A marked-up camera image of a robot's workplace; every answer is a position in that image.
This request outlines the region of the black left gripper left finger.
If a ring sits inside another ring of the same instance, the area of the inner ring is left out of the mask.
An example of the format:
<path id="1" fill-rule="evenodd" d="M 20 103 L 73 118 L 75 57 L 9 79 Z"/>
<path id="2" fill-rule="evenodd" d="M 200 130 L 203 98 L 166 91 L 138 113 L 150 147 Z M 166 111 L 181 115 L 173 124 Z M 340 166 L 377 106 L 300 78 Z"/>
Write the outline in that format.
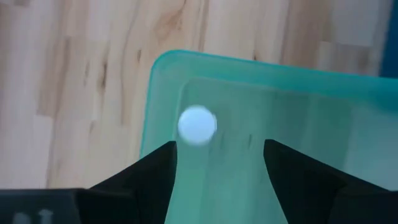
<path id="1" fill-rule="evenodd" d="M 81 224 L 164 224 L 175 183 L 177 143 L 76 194 Z"/>

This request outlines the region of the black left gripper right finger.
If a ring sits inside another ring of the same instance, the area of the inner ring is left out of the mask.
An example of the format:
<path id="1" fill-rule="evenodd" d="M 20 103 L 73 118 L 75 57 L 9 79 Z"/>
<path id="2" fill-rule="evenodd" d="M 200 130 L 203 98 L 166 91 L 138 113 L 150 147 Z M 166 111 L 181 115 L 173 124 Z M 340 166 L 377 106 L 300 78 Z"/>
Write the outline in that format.
<path id="1" fill-rule="evenodd" d="M 273 139 L 264 162 L 288 224 L 398 224 L 398 190 L 335 169 Z"/>

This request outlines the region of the translucent light green bin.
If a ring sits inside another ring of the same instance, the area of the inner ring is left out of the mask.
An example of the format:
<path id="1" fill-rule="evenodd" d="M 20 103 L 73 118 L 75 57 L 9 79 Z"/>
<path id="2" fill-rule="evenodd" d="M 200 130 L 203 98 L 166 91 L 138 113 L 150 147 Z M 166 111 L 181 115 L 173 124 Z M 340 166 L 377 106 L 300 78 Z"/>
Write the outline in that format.
<path id="1" fill-rule="evenodd" d="M 217 118 L 201 146 L 177 131 L 192 105 Z M 287 224 L 264 163 L 266 139 L 398 190 L 398 79 L 182 50 L 154 62 L 141 154 L 177 143 L 165 224 Z"/>

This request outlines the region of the dark teal plastic bin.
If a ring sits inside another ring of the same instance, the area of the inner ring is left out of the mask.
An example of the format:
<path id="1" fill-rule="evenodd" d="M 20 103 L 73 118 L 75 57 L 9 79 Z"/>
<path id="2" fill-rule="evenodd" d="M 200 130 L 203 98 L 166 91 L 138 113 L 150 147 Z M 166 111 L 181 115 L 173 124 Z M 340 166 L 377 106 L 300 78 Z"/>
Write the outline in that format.
<path id="1" fill-rule="evenodd" d="M 398 79 L 398 0 L 392 0 L 379 75 Z"/>

